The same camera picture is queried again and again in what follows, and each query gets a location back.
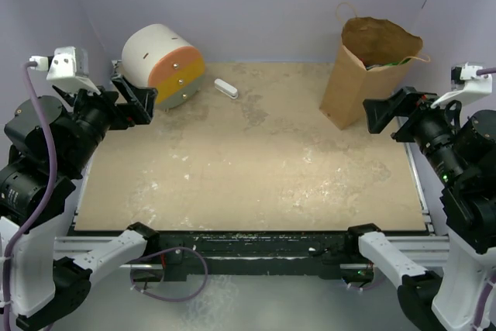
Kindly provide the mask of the brown paper bag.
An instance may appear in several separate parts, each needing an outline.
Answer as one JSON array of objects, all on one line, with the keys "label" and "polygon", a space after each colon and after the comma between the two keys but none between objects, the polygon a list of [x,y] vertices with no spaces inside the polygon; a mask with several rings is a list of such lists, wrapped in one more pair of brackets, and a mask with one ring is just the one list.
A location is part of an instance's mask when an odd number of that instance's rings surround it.
[{"label": "brown paper bag", "polygon": [[414,62],[428,63],[422,52],[423,40],[388,19],[361,17],[353,12],[342,25],[336,59],[319,106],[338,129],[345,129],[365,116],[363,101],[384,99],[403,81]]}]

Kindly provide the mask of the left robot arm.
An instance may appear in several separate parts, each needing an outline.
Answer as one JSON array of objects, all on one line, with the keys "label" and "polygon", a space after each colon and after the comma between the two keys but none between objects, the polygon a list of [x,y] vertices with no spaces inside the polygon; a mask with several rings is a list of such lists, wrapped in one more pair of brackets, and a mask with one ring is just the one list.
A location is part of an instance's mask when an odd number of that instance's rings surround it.
[{"label": "left robot arm", "polygon": [[122,75],[111,91],[57,89],[23,102],[5,125],[11,141],[1,171],[1,312],[8,325],[41,330],[71,314],[120,265],[159,255],[159,234],[135,222],[102,247],[56,258],[54,244],[67,198],[111,130],[148,125],[155,88]]}]

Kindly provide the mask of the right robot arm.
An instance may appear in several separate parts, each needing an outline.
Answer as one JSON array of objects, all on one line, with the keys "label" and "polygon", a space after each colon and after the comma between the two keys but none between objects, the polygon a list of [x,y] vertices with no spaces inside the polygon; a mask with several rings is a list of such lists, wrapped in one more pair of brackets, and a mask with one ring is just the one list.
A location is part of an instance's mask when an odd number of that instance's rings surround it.
[{"label": "right robot arm", "polygon": [[344,250],[368,259],[395,286],[401,309],[420,330],[493,330],[495,298],[495,113],[485,109],[460,121],[462,103],[444,107],[436,96],[405,87],[386,99],[363,102],[367,128],[415,143],[443,184],[449,253],[442,274],[409,259],[374,224],[347,230]]}]

